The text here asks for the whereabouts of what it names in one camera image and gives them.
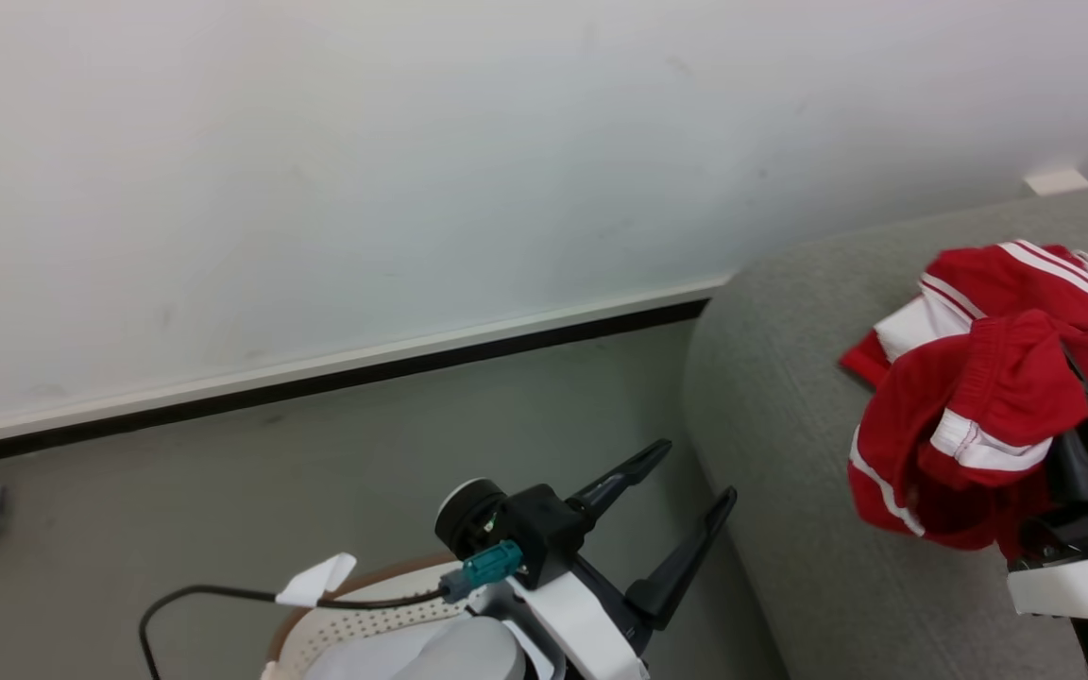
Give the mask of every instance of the white stripe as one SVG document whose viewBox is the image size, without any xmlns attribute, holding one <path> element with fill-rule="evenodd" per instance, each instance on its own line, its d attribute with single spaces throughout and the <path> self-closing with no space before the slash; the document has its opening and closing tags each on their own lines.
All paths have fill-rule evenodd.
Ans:
<svg viewBox="0 0 1088 680">
<path fill-rule="evenodd" d="M 942 455 L 954 457 L 964 468 L 1023 472 L 1035 468 L 1049 455 L 1052 438 L 1016 447 L 988 434 L 975 420 L 944 409 L 929 443 Z"/>
<path fill-rule="evenodd" d="M 938 293 L 917 296 L 901 309 L 881 319 L 876 327 L 877 339 L 889 362 L 897 361 L 928 343 L 949 335 L 967 335 L 972 318 L 959 307 L 945 301 Z"/>
<path fill-rule="evenodd" d="M 939 289 L 943 296 L 950 297 L 956 305 L 960 305 L 964 308 L 964 310 L 967 310 L 967 312 L 972 314 L 973 319 L 985 319 L 985 312 L 980 311 L 980 307 L 973 305 L 972 300 L 969 300 L 967 296 L 964 296 L 963 293 L 960 293 L 954 285 L 945 283 L 945 281 L 942 281 L 937 275 L 929 274 L 923 274 L 923 283 L 934 285 L 934 287 Z"/>
<path fill-rule="evenodd" d="M 1071 270 L 1072 272 L 1074 272 L 1074 274 L 1080 275 L 1086 281 L 1088 281 L 1088 271 L 1087 270 L 1085 270 L 1084 268 L 1079 268 L 1079 267 L 1075 265 L 1075 263 L 1070 262 L 1070 260 L 1066 260 L 1066 259 L 1062 258 L 1061 255 L 1053 255 L 1049 250 L 1044 250 L 1043 248 L 1040 248 L 1039 246 L 1036 246 L 1035 244 L 1031 244 L 1030 240 L 1023 240 L 1022 238 L 1019 238 L 1018 240 L 1016 240 L 1016 244 L 1022 244 L 1023 246 L 1027 246 L 1027 248 L 1030 248 L 1030 249 L 1035 250 L 1039 255 L 1043 255 L 1044 258 L 1049 258 L 1053 262 L 1056 262 L 1058 265 L 1066 268 L 1067 270 Z M 1084 260 L 1085 258 L 1088 258 L 1088 254 L 1084 254 L 1085 258 L 1080 257 L 1080 255 L 1077 255 L 1077 254 L 1079 254 L 1079 250 L 1074 250 L 1074 255 L 1075 255 L 1075 257 L 1077 259 Z"/>
<path fill-rule="evenodd" d="M 1074 274 L 1074 272 L 1067 270 L 1066 268 L 1056 265 L 1054 262 L 1041 260 L 1040 258 L 1035 257 L 1035 255 L 1028 254 L 1027 250 L 1024 250 L 1016 244 L 998 244 L 998 247 L 1002 250 L 1006 250 L 1012 258 L 1023 262 L 1024 265 L 1040 270 L 1041 272 L 1046 272 L 1046 274 L 1058 276 L 1058 279 L 1062 279 L 1067 281 L 1067 283 L 1076 285 L 1077 289 L 1080 289 L 1080 292 L 1088 293 L 1088 280 Z"/>
<path fill-rule="evenodd" d="M 870 479 L 871 482 L 876 482 L 876 486 L 880 487 L 880 497 L 883 498 L 883 507 L 889 508 L 889 514 L 892 517 L 901 519 L 905 522 L 905 528 L 913 531 L 914 536 L 923 536 L 926 533 L 926 529 L 923 528 L 918 521 L 918 517 L 914 512 L 910 511 L 910 508 L 903 508 L 898 505 L 898 496 L 893 494 L 892 485 L 885 481 L 883 478 L 879 475 L 871 466 L 867 465 L 867 461 L 863 459 L 863 454 L 858 453 L 858 429 L 855 428 L 855 437 L 851 440 L 850 443 L 850 463 L 855 466 L 860 472 L 863 472 Z"/>
<path fill-rule="evenodd" d="M 963 323 L 967 327 L 972 327 L 973 319 L 964 312 L 964 310 L 960 309 L 959 305 L 952 305 L 950 297 L 944 296 L 944 294 L 941 294 L 937 289 L 925 287 L 923 288 L 923 296 L 928 298 L 928 300 L 937 302 L 938 306 L 949 311 L 955 319 L 960 319 L 960 323 Z"/>
</svg>

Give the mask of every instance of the gray fabric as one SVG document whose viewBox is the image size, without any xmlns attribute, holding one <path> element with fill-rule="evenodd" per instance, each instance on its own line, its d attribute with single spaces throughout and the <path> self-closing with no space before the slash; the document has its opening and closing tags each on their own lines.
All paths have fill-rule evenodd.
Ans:
<svg viewBox="0 0 1088 680">
<path fill-rule="evenodd" d="M 916 293 L 938 251 L 1013 237 L 1088 251 L 1088 190 L 800 246 L 717 294 L 688 361 L 688 423 L 793 680 L 1087 677 L 1067 623 L 1018 617 L 994 551 L 865 526 L 846 484 L 870 391 L 834 362 Z"/>
</svg>

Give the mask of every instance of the perforated basket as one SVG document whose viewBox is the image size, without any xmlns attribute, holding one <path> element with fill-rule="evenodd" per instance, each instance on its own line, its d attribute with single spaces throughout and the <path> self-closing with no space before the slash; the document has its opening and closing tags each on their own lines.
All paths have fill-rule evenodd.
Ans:
<svg viewBox="0 0 1088 680">
<path fill-rule="evenodd" d="M 349 578 L 330 598 L 387 599 L 434 591 L 440 577 L 461 564 L 452 555 L 411 560 L 380 569 L 366 577 Z M 442 599 L 380 611 L 297 608 L 276 630 L 268 650 L 264 679 L 304 680 L 308 669 L 333 645 L 387 633 L 429 620 L 450 619 L 465 611 L 466 603 L 447 605 Z"/>
</svg>

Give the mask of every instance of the white tag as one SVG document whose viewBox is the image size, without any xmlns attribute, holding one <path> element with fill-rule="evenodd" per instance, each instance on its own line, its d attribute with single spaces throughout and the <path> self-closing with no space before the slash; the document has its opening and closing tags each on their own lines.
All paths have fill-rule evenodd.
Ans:
<svg viewBox="0 0 1088 680">
<path fill-rule="evenodd" d="M 275 602 L 282 605 L 314 607 L 321 595 L 337 590 L 338 585 L 350 577 L 356 564 L 354 555 L 341 553 L 333 556 L 317 567 L 293 577 L 288 585 L 275 595 Z"/>
</svg>

